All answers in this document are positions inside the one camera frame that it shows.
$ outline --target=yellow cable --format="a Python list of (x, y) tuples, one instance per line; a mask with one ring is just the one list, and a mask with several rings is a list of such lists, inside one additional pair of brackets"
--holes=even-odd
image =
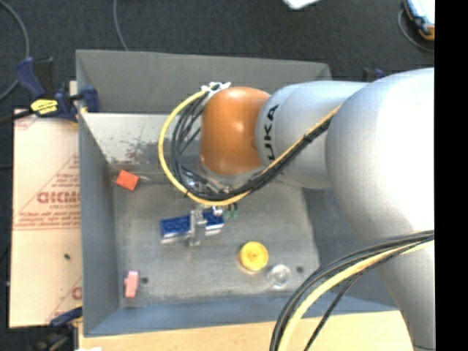
[(229, 205), (229, 204), (239, 201), (244, 196), (246, 196), (247, 193), (240, 194), (238, 196), (230, 198), (229, 200), (221, 200), (221, 201), (210, 201), (210, 200), (203, 199), (201, 197), (197, 197), (193, 195), (192, 193), (190, 193), (189, 190), (183, 184), (177, 181), (174, 175), (170, 172), (170, 169), (167, 166), (166, 160), (164, 158), (164, 139), (166, 136), (166, 131), (169, 129), (170, 123), (185, 107), (187, 107), (190, 103), (192, 103), (194, 100), (198, 99), (199, 97), (203, 97), (207, 93), (208, 93), (208, 90), (202, 90), (202, 91), (197, 92), (196, 94), (191, 95), (190, 97), (185, 99), (181, 104), (179, 104), (173, 110), (173, 112), (169, 115), (169, 117), (166, 119), (166, 121), (162, 125), (161, 134), (159, 135), (159, 142), (158, 142), (159, 161), (161, 162), (162, 169), (164, 170), (164, 173), (167, 176), (167, 178), (169, 178), (169, 181), (176, 187), (176, 189), (183, 192), (190, 199), (198, 203), (204, 204), (204, 205), (219, 205), (219, 206)]
[[(418, 249), (421, 249), (423, 247), (426, 247), (427, 244), (433, 243), (434, 241), (429, 241), (425, 242), (424, 244), (420, 244), (412, 249), (409, 249), (402, 254), (414, 252)], [(362, 260), (349, 268), (341, 271), (340, 273), (336, 274), (335, 276), (332, 276), (331, 278), (327, 279), (325, 282), (323, 282), (317, 289), (312, 291), (309, 296), (301, 303), (301, 305), (295, 310), (294, 314), (291, 316), (289, 321), (286, 324), (286, 327), (284, 328), (284, 333), (283, 337), (281, 338), (281, 341), (279, 343), (278, 351), (286, 351), (287, 346), (290, 343), (290, 340), (292, 338), (293, 332), (298, 326), (299, 321), (301, 318), (304, 316), (304, 314), (307, 312), (307, 310), (311, 307), (311, 305), (324, 293), (329, 291), (332, 287), (335, 287), (337, 284), (340, 282), (344, 281), (347, 278), (350, 278), (351, 276), (363, 271), (364, 269), (368, 268), (369, 266), (378, 263), (380, 260), (385, 259), (387, 256), (393, 254), (394, 252), (397, 252), (401, 249), (405, 249), (407, 246), (402, 246), (402, 247), (396, 247), (394, 249), (391, 249), (389, 251), (385, 252), (380, 252), (379, 254), (375, 256), (368, 257), (365, 260)]]
[[(158, 156), (159, 156), (159, 161), (161, 162), (162, 169), (169, 179), (169, 181), (182, 193), (184, 193), (187, 197), (190, 199), (196, 201), (197, 203), (203, 204), (203, 205), (217, 205), (217, 206), (223, 206), (223, 205), (229, 205), (238, 202), (239, 200), (243, 199), (245, 196), (250, 194), (251, 190), (243, 192), (242, 194), (233, 196), (229, 199), (226, 200), (206, 200), (201, 197), (198, 197), (196, 195), (193, 195), (183, 184), (181, 184), (179, 181), (177, 181), (177, 178), (174, 177), (174, 175), (170, 172), (170, 169), (166, 163), (166, 160), (164, 158), (164, 140), (166, 136), (166, 132), (169, 129), (170, 123), (173, 121), (173, 119), (185, 108), (187, 107), (190, 103), (192, 103), (194, 100), (198, 99), (199, 97), (202, 97), (208, 93), (208, 90), (202, 90), (197, 92), (196, 94), (191, 95), (187, 99), (185, 99), (181, 104), (179, 104), (173, 112), (167, 117), (166, 121), (162, 125), (161, 133), (159, 135), (159, 142), (158, 142)], [(314, 127), (312, 127), (306, 134), (309, 134), (313, 132), (318, 126), (322, 125), (325, 123), (328, 119), (332, 118), (338, 109), (341, 107), (338, 106), (335, 109), (333, 109), (328, 115), (326, 115), (324, 118), (322, 118), (319, 122), (315, 124)], [(279, 160), (283, 159), (291, 150), (294, 149), (299, 143), (301, 143), (303, 138), (298, 139), (292, 146), (290, 146), (286, 151), (284, 151), (279, 157), (277, 157), (272, 163), (267, 166), (262, 171), (262, 174), (265, 174), (268, 172)]]

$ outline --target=gray box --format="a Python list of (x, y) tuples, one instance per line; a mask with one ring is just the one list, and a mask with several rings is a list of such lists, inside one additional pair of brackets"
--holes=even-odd
[[(349, 238), (343, 247), (334, 235), (344, 230), (342, 235), (352, 237), (333, 194), (279, 181), (243, 200), (239, 217), (201, 246), (160, 243), (160, 220), (188, 214), (193, 205), (159, 169), (156, 146), (165, 116), (211, 81), (273, 93), (291, 83), (331, 79), (327, 65), (79, 50), (77, 74), (78, 88), (93, 85), (101, 102), (101, 113), (80, 116), (79, 130), (85, 336), (275, 320), (324, 257), (339, 257), (356, 245)], [(115, 185), (120, 169), (140, 176), (135, 191)], [(317, 233), (315, 221), (331, 234)], [(255, 274), (237, 258), (250, 240), (263, 242), (270, 254), (268, 266)], [(268, 278), (277, 264), (291, 272), (280, 289)], [(129, 269), (145, 278), (133, 299), (123, 295)], [(325, 295), (308, 315), (321, 315), (332, 298), (333, 293)], [(338, 310), (382, 310), (391, 304), (347, 296)]]

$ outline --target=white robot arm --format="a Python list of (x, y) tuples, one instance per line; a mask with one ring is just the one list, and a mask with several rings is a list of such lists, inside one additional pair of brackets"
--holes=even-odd
[[(372, 83), (301, 83), (272, 95), (243, 87), (219, 91), (203, 108), (204, 174), (229, 188), (254, 178), (331, 113), (328, 129), (282, 169), (282, 180), (332, 188), (363, 244), (433, 230), (434, 68)], [(207, 192), (205, 204), (229, 197), (225, 191), (215, 195)], [(434, 247), (378, 270), (415, 350), (435, 350)]]

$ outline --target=clear plastic object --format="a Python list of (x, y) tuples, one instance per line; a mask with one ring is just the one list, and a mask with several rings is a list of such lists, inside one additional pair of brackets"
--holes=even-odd
[(268, 272), (267, 280), (275, 289), (282, 289), (287, 286), (291, 280), (291, 270), (284, 264), (276, 264)]

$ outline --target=cardboard sheet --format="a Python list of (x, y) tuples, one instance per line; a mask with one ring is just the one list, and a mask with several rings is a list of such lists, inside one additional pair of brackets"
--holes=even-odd
[(78, 125), (35, 115), (14, 127), (10, 327), (81, 305)]

